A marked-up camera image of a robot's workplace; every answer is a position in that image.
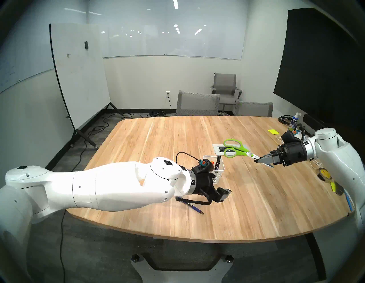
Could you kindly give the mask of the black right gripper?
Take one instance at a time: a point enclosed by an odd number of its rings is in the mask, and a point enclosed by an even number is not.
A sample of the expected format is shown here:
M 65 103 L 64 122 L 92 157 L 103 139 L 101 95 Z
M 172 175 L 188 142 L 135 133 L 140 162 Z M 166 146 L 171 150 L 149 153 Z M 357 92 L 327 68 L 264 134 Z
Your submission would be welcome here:
M 308 160 L 307 150 L 303 142 L 283 143 L 278 146 L 277 150 L 278 152 L 270 152 L 259 159 L 255 159 L 254 162 L 273 168 L 279 164 L 290 166 Z

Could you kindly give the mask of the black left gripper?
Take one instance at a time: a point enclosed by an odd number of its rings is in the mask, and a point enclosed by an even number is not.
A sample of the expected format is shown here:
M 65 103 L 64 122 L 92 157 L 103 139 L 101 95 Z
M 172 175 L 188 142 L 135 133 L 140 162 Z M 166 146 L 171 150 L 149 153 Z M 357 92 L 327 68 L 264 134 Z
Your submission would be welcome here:
M 193 177 L 195 179 L 195 188 L 191 189 L 192 195 L 205 196 L 207 201 L 195 201 L 191 203 L 212 203 L 212 201 L 220 203 L 223 202 L 231 193 L 231 190 L 225 188 L 219 188 L 219 192 L 214 188 L 212 173 L 199 173 L 196 174 L 191 171 L 191 183 L 193 183 Z

